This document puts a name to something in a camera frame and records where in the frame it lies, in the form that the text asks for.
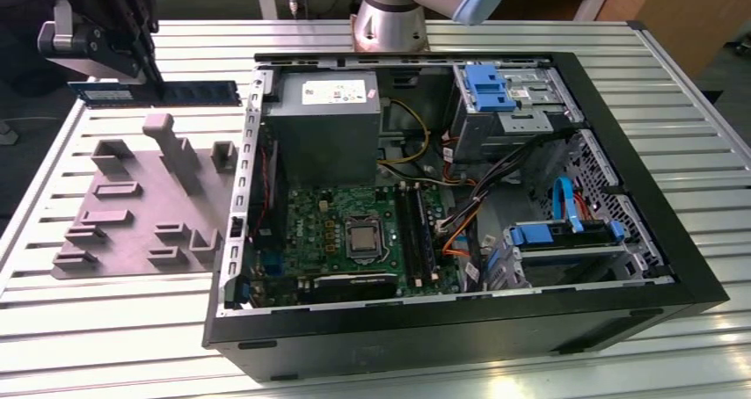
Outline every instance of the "cpu socket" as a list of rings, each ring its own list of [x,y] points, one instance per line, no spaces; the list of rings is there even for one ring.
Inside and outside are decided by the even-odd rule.
[[[381,218],[349,216],[345,221],[347,258],[358,265],[369,265],[382,258]]]

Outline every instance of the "yellow wire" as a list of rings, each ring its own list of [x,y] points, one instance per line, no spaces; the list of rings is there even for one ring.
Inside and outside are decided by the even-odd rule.
[[[419,149],[419,151],[411,155],[410,157],[402,157],[401,159],[386,159],[386,160],[379,160],[378,163],[407,163],[411,162],[414,159],[417,159],[418,157],[422,156],[422,154],[425,153],[425,150],[427,150],[427,146],[429,146],[429,142],[430,142],[430,133],[427,131],[427,126],[425,125],[425,122],[422,121],[422,118],[419,117],[419,115],[417,114],[417,112],[414,112],[411,110],[411,108],[401,101],[397,100],[395,98],[393,98],[390,100],[391,103],[395,103],[397,105],[399,105],[401,107],[405,108],[405,110],[409,112],[409,114],[411,115],[411,117],[414,118],[414,120],[419,123],[419,126],[422,127],[422,134],[425,134],[425,141],[422,142],[422,149]]]

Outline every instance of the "barcode sticker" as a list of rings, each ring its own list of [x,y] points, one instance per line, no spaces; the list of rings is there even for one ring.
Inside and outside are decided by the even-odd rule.
[[[512,90],[512,98],[528,98],[528,97],[529,97],[529,91],[526,91],[525,89]]]
[[[479,280],[479,270],[469,262],[466,262],[465,273],[469,278],[477,283],[477,281]]]
[[[443,148],[443,160],[449,163],[454,162],[454,150],[447,147]]]

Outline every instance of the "motherboard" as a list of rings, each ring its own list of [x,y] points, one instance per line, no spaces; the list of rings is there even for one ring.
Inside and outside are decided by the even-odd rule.
[[[457,268],[437,261],[427,232],[445,215],[434,185],[296,189],[287,204],[284,251],[260,251],[258,305],[320,302],[304,293],[326,285],[343,295],[339,301],[379,296],[379,289],[389,288],[397,298],[458,292]],[[346,284],[375,292],[347,297],[351,290],[335,289]]]

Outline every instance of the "wire bundle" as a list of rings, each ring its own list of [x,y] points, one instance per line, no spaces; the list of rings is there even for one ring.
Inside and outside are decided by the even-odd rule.
[[[532,140],[529,140],[508,155],[505,155],[505,157],[498,160],[490,167],[485,176],[477,181],[477,184],[474,185],[474,189],[469,194],[469,199],[466,200],[463,206],[459,207],[458,211],[441,222],[439,229],[445,228],[447,225],[463,218],[462,223],[458,225],[457,229],[453,232],[453,235],[443,244],[443,248],[441,250],[443,254],[454,254],[469,257],[467,251],[451,250],[450,245],[455,241],[458,234],[462,232],[462,230],[465,230],[466,225],[475,218],[477,212],[479,210],[479,204],[489,194],[490,187],[497,181],[500,181],[504,177],[518,170],[522,163],[525,162],[525,159],[532,155],[534,149],[538,146],[548,143],[549,141],[561,140],[562,138],[569,137],[573,132],[574,129],[569,128],[552,134],[537,135]]]

